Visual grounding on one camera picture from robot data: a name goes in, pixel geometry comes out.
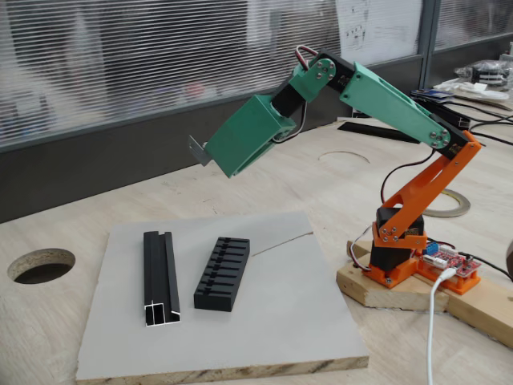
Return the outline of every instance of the robotic arm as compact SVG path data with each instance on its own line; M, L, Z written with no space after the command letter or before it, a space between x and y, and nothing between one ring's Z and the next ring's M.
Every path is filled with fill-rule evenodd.
M254 95L204 146L190 137L189 147L203 166L214 160L227 177L234 176L286 139L296 127L290 116L327 86L340 93L342 102L440 152L433 164L383 203L373 223L373 250L364 274L394 287L418 272L410 257L412 250L426 248L422 212L481 145L469 132L431 114L361 64L352 65L328 51L305 49L315 57L298 64L273 95Z

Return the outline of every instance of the orange base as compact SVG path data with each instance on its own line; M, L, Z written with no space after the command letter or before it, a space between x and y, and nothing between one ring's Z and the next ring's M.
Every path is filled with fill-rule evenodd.
M395 267L395 269L391 270L389 273L385 273L383 270L372 265L369 265L370 271L364 271L363 273L370 279L392 289L394 286L415 274L417 272L417 264L417 258L410 258Z
M438 278L440 270L432 265L428 265L424 261L418 261L417 273L434 282ZM476 270L470 275L470 277L463 278L455 275L451 279L442 282L440 286L452 290L456 294L462 295L476 286L479 281L481 281L481 278L478 277L478 272Z
M441 271L432 265L424 263L424 261L421 261L416 257L412 257L408 261L404 261L389 273L384 272L376 266L369 265L369 267L370 271L364 271L363 274L389 289L392 289L399 283L405 281L413 274L420 274L434 282L437 280ZM479 281L481 281L481 278L478 277L478 272L475 271L467 278L454 276L452 279L442 282L440 286L452 290L456 294L462 295L476 286Z

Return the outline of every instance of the black comb-shaped block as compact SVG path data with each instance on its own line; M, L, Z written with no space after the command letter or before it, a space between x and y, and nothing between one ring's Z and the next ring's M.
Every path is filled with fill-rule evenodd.
M232 311L248 257L249 239L219 237L194 293L194 307Z

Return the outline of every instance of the wire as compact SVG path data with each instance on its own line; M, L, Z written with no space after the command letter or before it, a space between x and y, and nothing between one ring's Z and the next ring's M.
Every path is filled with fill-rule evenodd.
M481 261L482 263L484 263L486 265L489 265L490 267L493 267L494 269L500 271L502 274L506 275L513 282L513 277L506 270L501 269L500 267L498 267L497 265L494 265L493 263L487 261L486 259L483 259L481 257L476 257L475 255L472 255L472 254L469 254L469 253L464 253L463 251L459 251L458 253L460 255L465 256L465 257L472 257L474 259L477 259L478 261Z
M276 143L276 144L284 143L287 140L291 140L292 138L295 138L296 136L298 136L301 133L301 131L303 131L303 127L305 126L305 121L306 121L306 106L307 106L307 103L305 102L303 104L303 110L301 112L301 123L300 123L299 128L297 129L297 131L294 132L293 134L290 134L289 136L286 136L283 139L272 138L272 141L274 143Z
M495 116L496 118L500 118L498 120L479 120L479 119L476 119L476 118L472 118L470 116L467 116L467 115L464 115L462 114L461 112L459 112L460 115L470 119L470 120L474 120L476 122L483 122L483 123L490 123L490 122L500 122L502 120L508 120L509 122L511 122L511 124L513 124L513 120L511 120L511 118L513 118L513 115L509 115L509 116L505 116L505 115L501 115L501 114L497 114L495 112L491 112L491 111L488 111L488 110L484 110L482 108L479 108L479 107L476 107L476 106L471 106L469 104L463 104L463 103L456 103L456 102L445 102L443 104L450 104L450 105L453 105L453 106L460 106L460 107L467 107L467 108L472 108L473 110L476 110L476 111L479 111L479 112L482 112L483 114L487 114L489 116Z
M301 52L299 50L306 51L313 56L317 56L317 51L313 50L310 47L302 46L302 45L296 47L295 54L296 54L297 60L299 60L299 63L301 63L301 65L303 66L303 69L305 69L305 71L307 71L309 68L308 63L306 62L305 58L303 57L303 55L301 54Z
M482 136L483 138L488 138L492 140L497 140L500 143L509 144L510 146L513 146L513 142L510 142L509 140L500 139L496 136L488 135L488 134L482 134L481 132L472 132L475 136Z
M356 242L358 242L358 240L363 237L364 235L367 234L367 232L369 231L369 229L372 227L372 225L369 225L367 226L367 228L364 230L364 232L362 234L360 234L360 237L356 238L354 240L354 242L351 244L351 247L349 248L349 255L351 256L351 259L353 260L354 264L356 265L356 267L359 267L360 269L364 270L364 271L370 271L370 267L367 267L367 266L364 266L360 263L360 261L354 256L354 250L353 250L353 246Z
M389 174L386 176L385 180L383 181L383 184L382 184L382 190L381 190L382 203L385 203L385 196L384 196L385 183L388 180L388 178L390 178L390 176L394 172L398 171L400 168L405 168L405 167L410 167L410 166L417 166L419 164L426 163L434 155L435 151L436 150L433 148L433 150L431 151L431 154L426 159L424 159L424 160L420 160L419 162L414 162L414 163L403 164L402 166L396 167L392 171L390 171Z
M297 46L296 47L296 51L295 51L296 58L299 61L299 63L303 66L303 69L305 71L307 71L309 69L308 63L306 62L305 58L303 57L303 55L301 54L301 52L299 50L306 51L309 54L314 55L314 56L317 56L317 51L315 51L312 48L307 47L307 46ZM271 141L273 143L276 143L276 144L284 143L287 140L291 140L292 138L295 138L296 136L298 136L303 131L303 128L305 126L305 121L306 121L306 108L307 108L307 106L308 106L308 104L306 102L304 102L303 103L303 109L302 109L302 112L301 112L301 122L300 122L300 125L299 125L299 128L297 129L297 131L295 131L293 134L290 134L290 135L286 136L285 138L281 138L281 139L272 138Z
M433 288L430 293L430 325L427 331L427 383L433 385L433 365L431 362L431 347L433 346L433 325L434 325L434 294L436 289L442 282L452 278L456 274L457 270L454 267L443 270L438 276L437 280L433 284Z

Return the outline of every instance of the wooden block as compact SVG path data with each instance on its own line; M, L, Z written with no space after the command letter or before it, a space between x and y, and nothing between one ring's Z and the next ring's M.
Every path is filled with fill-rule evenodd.
M363 265L370 260L371 242L358 242L353 250ZM389 290L367 278L351 264L337 272L337 284L342 293L367 307L398 308L403 310L429 310L432 281L418 274ZM458 295L441 289L435 296L435 311L447 311L465 323L513 347L513 291L487 279Z
M367 253L359 260L368 265L370 254ZM358 267L348 264L337 271L337 284L342 293L360 302L366 307L385 307L403 310L428 310L430 308L431 285L410 277L393 289L367 278ZM435 296L435 311L444 311L449 302L449 296L439 292Z

